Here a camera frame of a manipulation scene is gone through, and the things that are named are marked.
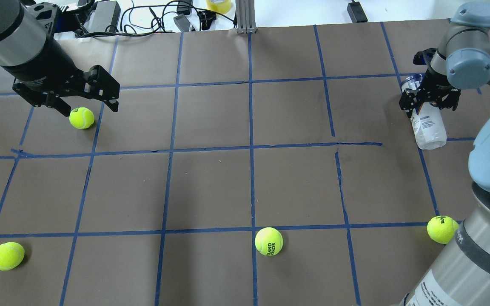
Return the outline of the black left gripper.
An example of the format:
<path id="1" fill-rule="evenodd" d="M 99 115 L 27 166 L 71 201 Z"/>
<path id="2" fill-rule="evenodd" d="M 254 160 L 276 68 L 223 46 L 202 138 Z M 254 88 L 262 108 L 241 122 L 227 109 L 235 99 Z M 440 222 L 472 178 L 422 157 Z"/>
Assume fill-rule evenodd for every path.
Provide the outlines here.
<path id="1" fill-rule="evenodd" d="M 102 101 L 112 112 L 118 112 L 120 83 L 103 66 L 94 65 L 84 72 L 79 68 L 71 74 L 42 77 L 35 81 L 15 79 L 12 89 L 31 106 L 46 105 L 69 117 L 71 106 L 59 96 L 80 96 Z"/>

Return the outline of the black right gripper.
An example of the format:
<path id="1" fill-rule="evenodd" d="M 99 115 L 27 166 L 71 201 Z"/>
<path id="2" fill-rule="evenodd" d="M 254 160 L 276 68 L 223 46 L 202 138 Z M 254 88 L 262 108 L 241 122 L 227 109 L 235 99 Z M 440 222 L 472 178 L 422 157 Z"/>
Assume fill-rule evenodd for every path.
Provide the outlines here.
<path id="1" fill-rule="evenodd" d="M 419 89 L 405 88 L 399 100 L 400 109 L 408 119 L 412 118 L 423 103 L 428 102 L 440 110 L 455 111 L 459 104 L 461 90 L 453 87 L 447 79 L 446 58 L 436 48 L 418 51 L 413 59 L 415 65 L 426 65 L 427 71 Z"/>

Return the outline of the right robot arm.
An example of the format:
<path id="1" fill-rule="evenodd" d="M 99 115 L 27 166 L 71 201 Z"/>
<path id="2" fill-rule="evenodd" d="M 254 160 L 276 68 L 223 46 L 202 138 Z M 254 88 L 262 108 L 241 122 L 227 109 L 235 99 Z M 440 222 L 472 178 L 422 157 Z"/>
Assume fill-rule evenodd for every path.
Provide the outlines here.
<path id="1" fill-rule="evenodd" d="M 456 109 L 461 90 L 490 85 L 490 4 L 460 5 L 437 48 L 418 52 L 424 74 L 401 82 L 400 108 L 439 118 L 437 107 Z M 490 118 L 469 154 L 476 204 L 401 306 L 490 306 Z"/>

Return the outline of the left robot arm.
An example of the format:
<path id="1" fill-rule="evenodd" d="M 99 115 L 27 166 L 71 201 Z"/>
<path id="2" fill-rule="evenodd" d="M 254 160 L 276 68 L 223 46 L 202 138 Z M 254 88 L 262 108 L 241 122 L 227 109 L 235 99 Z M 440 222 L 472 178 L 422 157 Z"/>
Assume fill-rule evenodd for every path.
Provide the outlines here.
<path id="1" fill-rule="evenodd" d="M 117 112 L 120 83 L 101 65 L 80 70 L 54 38 L 62 10 L 48 2 L 0 0 L 0 67 L 12 89 L 33 107 L 70 116 L 63 98 L 97 99 Z"/>

